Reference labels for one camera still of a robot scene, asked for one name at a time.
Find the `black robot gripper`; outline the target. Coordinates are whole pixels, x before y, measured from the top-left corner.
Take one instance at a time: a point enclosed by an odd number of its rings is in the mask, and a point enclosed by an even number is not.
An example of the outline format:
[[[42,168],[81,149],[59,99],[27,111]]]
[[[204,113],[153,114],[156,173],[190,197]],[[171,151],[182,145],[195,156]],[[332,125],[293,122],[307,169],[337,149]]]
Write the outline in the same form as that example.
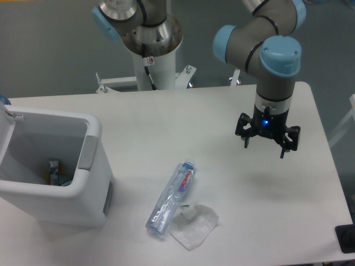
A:
[[[265,116],[256,106],[253,110],[253,118],[241,113],[237,124],[235,135],[240,136],[244,141],[244,148],[248,148],[250,138],[261,136],[268,139],[282,139],[280,158],[285,153],[297,151],[300,141],[301,128],[299,126],[286,126],[288,111],[281,114]]]

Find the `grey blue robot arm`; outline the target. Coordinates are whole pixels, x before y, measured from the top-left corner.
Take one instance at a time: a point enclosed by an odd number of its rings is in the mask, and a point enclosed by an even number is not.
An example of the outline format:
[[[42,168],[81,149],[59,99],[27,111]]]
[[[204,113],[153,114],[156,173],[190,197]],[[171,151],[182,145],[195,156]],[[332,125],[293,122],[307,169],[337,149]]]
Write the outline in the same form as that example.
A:
[[[258,135],[274,140],[282,153],[298,148],[301,129],[286,120],[301,67],[302,48],[291,37],[305,20],[302,1],[244,1],[253,19],[239,28],[225,25],[212,50],[219,60],[257,79],[253,115],[241,114],[235,134],[248,144]],[[177,88],[175,52],[180,23],[166,1],[100,1],[92,16],[103,34],[122,40],[133,56],[139,90]]]

